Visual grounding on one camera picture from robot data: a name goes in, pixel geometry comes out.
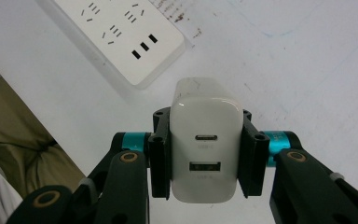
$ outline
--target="blue cylindrical joint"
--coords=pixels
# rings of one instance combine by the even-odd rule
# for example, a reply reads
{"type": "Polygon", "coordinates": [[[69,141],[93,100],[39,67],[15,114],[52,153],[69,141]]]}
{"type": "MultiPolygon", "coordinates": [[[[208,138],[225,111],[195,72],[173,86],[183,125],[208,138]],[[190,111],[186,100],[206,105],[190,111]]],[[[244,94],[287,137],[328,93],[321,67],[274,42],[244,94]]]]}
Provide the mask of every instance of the blue cylindrical joint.
{"type": "Polygon", "coordinates": [[[269,137],[269,157],[267,167],[275,167],[276,162],[274,156],[285,148],[290,148],[289,137],[283,131],[264,131],[266,136],[269,137]]]}
{"type": "Polygon", "coordinates": [[[121,148],[144,152],[146,133],[125,133],[121,148]]]}

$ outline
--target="outlet socket hole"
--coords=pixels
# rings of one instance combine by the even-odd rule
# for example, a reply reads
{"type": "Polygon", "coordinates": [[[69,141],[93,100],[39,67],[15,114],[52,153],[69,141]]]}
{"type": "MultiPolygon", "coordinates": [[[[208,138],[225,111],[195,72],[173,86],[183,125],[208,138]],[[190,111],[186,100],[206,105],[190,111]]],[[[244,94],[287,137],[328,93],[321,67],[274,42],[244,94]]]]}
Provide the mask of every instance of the outlet socket hole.
{"type": "Polygon", "coordinates": [[[153,41],[153,43],[157,43],[157,39],[153,35],[149,35],[149,38],[153,41]]]}
{"type": "Polygon", "coordinates": [[[146,50],[146,51],[149,50],[149,47],[144,42],[142,42],[141,46],[142,46],[142,48],[144,48],[144,50],[146,50]]]}
{"type": "Polygon", "coordinates": [[[132,54],[133,54],[133,56],[135,56],[136,59],[140,59],[140,58],[141,58],[141,55],[139,55],[139,53],[136,52],[136,50],[133,50],[133,51],[132,51],[132,54]]]}

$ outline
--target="charger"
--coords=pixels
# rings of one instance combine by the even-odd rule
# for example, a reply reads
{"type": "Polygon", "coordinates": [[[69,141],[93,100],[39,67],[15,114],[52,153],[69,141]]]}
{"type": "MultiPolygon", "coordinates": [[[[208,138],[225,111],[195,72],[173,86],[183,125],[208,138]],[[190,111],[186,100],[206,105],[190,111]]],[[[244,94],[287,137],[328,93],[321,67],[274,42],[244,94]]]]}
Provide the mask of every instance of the charger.
{"type": "Polygon", "coordinates": [[[172,193],[185,203],[222,203],[234,195],[241,143],[240,104],[214,79],[176,86],[171,114],[172,193]]]}

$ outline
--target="white power adapter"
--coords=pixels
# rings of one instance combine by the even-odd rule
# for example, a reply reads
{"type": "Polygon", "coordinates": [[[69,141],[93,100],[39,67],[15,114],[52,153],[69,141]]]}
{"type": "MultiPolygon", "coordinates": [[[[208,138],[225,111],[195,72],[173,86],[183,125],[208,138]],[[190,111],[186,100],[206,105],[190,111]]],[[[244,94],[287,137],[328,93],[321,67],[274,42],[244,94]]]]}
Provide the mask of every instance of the white power adapter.
{"type": "Polygon", "coordinates": [[[178,82],[170,112],[172,193],[185,203],[232,198],[243,125],[240,104],[214,79],[178,82]]]}
{"type": "Polygon", "coordinates": [[[185,50],[183,35],[147,0],[54,0],[130,84],[143,88],[185,50]]]}

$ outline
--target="white table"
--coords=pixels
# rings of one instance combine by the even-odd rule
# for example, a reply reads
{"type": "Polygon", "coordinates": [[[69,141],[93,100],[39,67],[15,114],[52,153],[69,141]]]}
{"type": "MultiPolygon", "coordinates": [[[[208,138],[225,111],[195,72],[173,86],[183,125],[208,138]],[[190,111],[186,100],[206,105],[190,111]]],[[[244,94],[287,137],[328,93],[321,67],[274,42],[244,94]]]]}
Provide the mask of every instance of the white table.
{"type": "MultiPolygon", "coordinates": [[[[177,80],[215,77],[254,114],[258,130],[294,131],[358,188],[358,1],[153,4],[187,49],[139,91],[82,45],[51,2],[0,0],[0,73],[85,174],[114,133],[152,131],[152,113],[171,105],[177,80]]],[[[259,198],[245,200],[238,188],[222,204],[151,200],[151,221],[273,223],[273,172],[259,198]]]]}

